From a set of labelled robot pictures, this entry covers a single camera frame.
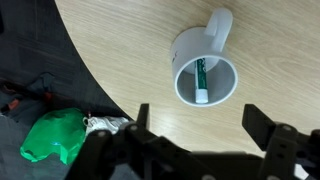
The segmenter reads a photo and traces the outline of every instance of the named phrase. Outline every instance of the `marker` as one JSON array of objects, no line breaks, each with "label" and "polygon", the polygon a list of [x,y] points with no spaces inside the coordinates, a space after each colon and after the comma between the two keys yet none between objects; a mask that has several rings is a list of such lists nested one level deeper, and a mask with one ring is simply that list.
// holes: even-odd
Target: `marker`
[{"label": "marker", "polygon": [[195,84],[196,84],[196,103],[204,104],[208,102],[207,74],[205,58],[195,61]]}]

